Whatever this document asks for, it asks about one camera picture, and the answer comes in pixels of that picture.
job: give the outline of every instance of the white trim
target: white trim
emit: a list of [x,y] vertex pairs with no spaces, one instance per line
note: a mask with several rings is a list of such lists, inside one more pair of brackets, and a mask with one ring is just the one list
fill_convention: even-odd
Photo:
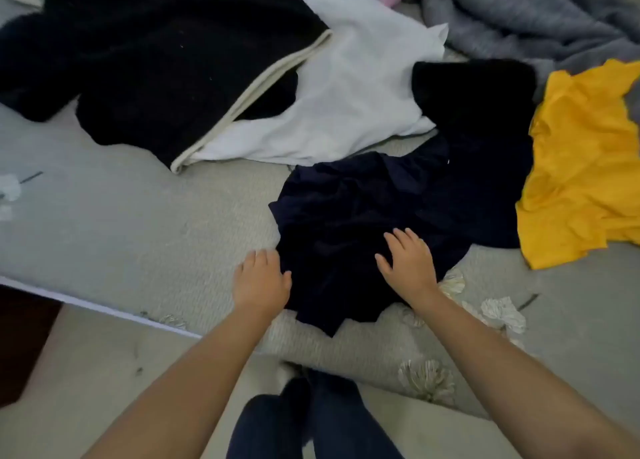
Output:
[[202,335],[200,334],[195,334],[195,333],[186,331],[184,329],[167,326],[166,324],[156,323],[151,319],[141,318],[140,316],[135,316],[134,314],[129,314],[128,312],[122,312],[121,310],[111,309],[110,307],[106,307],[100,304],[94,304],[93,302],[78,299],[77,297],[71,297],[66,294],[47,291],[46,289],[42,289],[41,287],[35,287],[34,285],[22,284],[22,282],[19,282],[18,280],[13,280],[12,278],[3,277],[2,275],[0,275],[0,285],[6,285],[7,287],[12,287],[13,289],[25,291],[30,294],[36,294],[37,296],[55,299],[56,301],[64,302],[66,304],[72,304],[79,307],[84,307],[85,309],[96,310],[98,312],[103,312],[104,314],[115,316],[116,318],[128,319],[129,321],[135,321],[136,323],[151,326],[153,328],[173,331],[174,333],[182,334],[183,336],[189,336],[194,338],[202,337]]
[[171,171],[178,174],[182,165],[187,164],[186,160],[189,156],[201,149],[202,146],[220,134],[220,132],[222,132],[229,124],[235,121],[236,118],[247,109],[247,107],[254,103],[271,85],[276,83],[287,70],[292,69],[313,55],[314,52],[324,44],[324,42],[331,38],[331,35],[331,30],[325,30],[311,45],[303,50],[287,55],[262,72],[260,76],[245,89],[231,108],[229,108],[227,113],[222,116],[220,120],[206,134],[204,134],[203,137],[197,140],[193,145],[191,145],[191,147],[182,151],[182,154],[173,160],[171,163]]

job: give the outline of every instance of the yellow cloth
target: yellow cloth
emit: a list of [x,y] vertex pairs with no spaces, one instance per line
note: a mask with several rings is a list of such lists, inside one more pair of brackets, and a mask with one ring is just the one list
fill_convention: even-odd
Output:
[[516,204],[529,265],[584,257],[607,240],[640,244],[640,144],[622,97],[640,62],[553,72],[529,134],[533,169]]

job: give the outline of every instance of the hand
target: hand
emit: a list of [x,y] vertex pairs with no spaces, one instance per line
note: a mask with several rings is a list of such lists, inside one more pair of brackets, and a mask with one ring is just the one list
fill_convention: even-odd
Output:
[[252,250],[234,273],[236,309],[249,307],[275,318],[289,300],[291,271],[280,273],[276,250]]
[[396,291],[413,309],[417,309],[430,298],[440,296],[433,267],[431,251],[424,240],[412,229],[394,229],[394,233],[385,233],[385,239],[391,250],[394,266],[376,253],[378,269],[387,284]]

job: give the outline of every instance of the beige floor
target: beige floor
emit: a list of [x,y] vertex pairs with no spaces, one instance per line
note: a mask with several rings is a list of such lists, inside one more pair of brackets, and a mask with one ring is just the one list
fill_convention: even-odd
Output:
[[[21,400],[0,410],[0,458],[77,458],[193,343],[184,336],[66,305]],[[276,391],[274,358],[244,369],[204,454],[223,458],[236,418]],[[362,386],[367,407],[407,459],[517,458],[495,425]],[[313,457],[312,447],[305,457]]]

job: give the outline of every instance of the dark blue pants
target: dark blue pants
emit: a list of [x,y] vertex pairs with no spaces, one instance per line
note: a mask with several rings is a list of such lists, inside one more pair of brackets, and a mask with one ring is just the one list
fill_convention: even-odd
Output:
[[402,459],[356,384],[318,371],[294,378],[280,395],[249,400],[227,459],[302,459],[309,439],[316,459]]

